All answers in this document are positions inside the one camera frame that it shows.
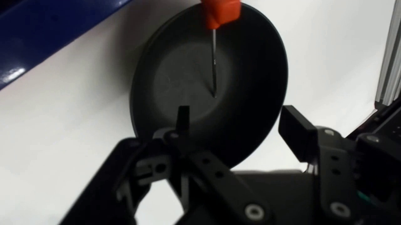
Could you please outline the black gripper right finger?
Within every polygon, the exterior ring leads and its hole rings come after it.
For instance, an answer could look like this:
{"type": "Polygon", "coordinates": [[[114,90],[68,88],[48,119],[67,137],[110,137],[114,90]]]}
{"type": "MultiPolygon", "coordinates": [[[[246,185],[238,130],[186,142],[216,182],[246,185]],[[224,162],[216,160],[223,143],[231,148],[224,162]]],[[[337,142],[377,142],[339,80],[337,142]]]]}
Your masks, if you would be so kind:
{"type": "Polygon", "coordinates": [[[294,107],[280,112],[279,135],[318,180],[318,209],[332,225],[401,225],[399,157],[375,133],[347,139],[294,107]]]}

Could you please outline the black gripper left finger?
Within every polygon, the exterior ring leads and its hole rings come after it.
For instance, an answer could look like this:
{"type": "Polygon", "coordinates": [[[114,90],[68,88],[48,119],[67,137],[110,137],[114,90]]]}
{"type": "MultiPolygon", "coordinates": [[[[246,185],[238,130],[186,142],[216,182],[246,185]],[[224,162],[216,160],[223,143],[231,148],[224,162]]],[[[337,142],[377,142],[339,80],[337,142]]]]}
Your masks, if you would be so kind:
{"type": "Polygon", "coordinates": [[[132,217],[152,183],[165,180],[180,199],[184,215],[176,225],[271,225],[265,200],[229,172],[211,152],[189,137],[189,109],[177,109],[176,125],[136,144],[122,170],[115,199],[132,217]]]}

